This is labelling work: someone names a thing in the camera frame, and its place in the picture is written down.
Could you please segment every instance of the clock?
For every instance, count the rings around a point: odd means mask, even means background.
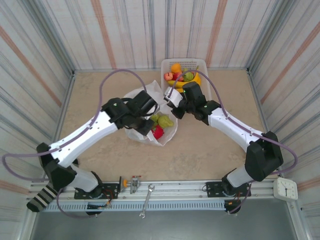
[[[273,182],[273,195],[276,199],[295,201],[298,199],[297,184],[292,180],[279,177]]]

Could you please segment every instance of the clock face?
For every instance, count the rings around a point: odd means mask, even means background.
[[[277,192],[280,196],[287,197],[290,199],[296,199],[297,184],[294,181],[286,179],[278,179],[277,181]]]

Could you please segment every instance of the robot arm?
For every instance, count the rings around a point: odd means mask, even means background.
[[[94,172],[79,169],[73,162],[97,141],[123,127],[147,135],[154,123],[149,118],[157,108],[157,103],[145,91],[141,91],[133,99],[112,98],[102,106],[93,124],[90,125],[90,119],[69,136],[51,145],[41,143],[36,149],[38,153],[59,149],[62,144],[74,139],[67,146],[40,157],[41,166],[54,189],[58,191],[71,186],[84,190],[92,198],[100,196],[102,181],[99,177]]]
[[[222,188],[226,195],[232,196],[237,192],[237,188],[247,182],[253,180],[261,182],[283,164],[279,146],[253,135],[255,133],[278,142],[273,132],[262,133],[247,126],[228,112],[226,116],[219,103],[213,100],[206,101],[200,86],[195,82],[183,86],[183,96],[175,89],[169,96],[170,91],[171,87],[168,87],[164,99],[169,102],[171,112],[178,119],[181,119],[185,113],[193,114],[197,120],[222,131],[246,152],[245,164],[222,178]],[[230,119],[250,132],[235,125]]]

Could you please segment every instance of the white plastic bag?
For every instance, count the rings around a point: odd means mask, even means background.
[[[134,98],[138,93],[140,93],[144,88],[140,87],[129,93],[127,93],[124,98]],[[152,83],[146,85],[147,93],[157,102],[160,107],[158,115],[167,115],[170,120],[174,123],[171,127],[166,127],[163,129],[164,134],[158,140],[155,139],[151,131],[146,136],[143,136],[141,133],[137,132],[134,129],[125,129],[125,134],[132,140],[138,141],[144,144],[150,144],[155,146],[163,147],[167,142],[169,142],[173,136],[176,134],[178,129],[178,119],[171,113],[171,108],[167,106],[167,102],[164,100],[164,94],[157,83],[154,80]]]

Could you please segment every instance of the metal wrench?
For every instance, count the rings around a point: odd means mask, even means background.
[[[142,212],[140,212],[139,217],[142,217],[143,219],[146,217],[146,209],[148,207],[148,202],[151,196],[151,192],[155,190],[155,186],[151,187],[151,184],[148,186],[148,194],[146,195],[144,206],[142,208]]]

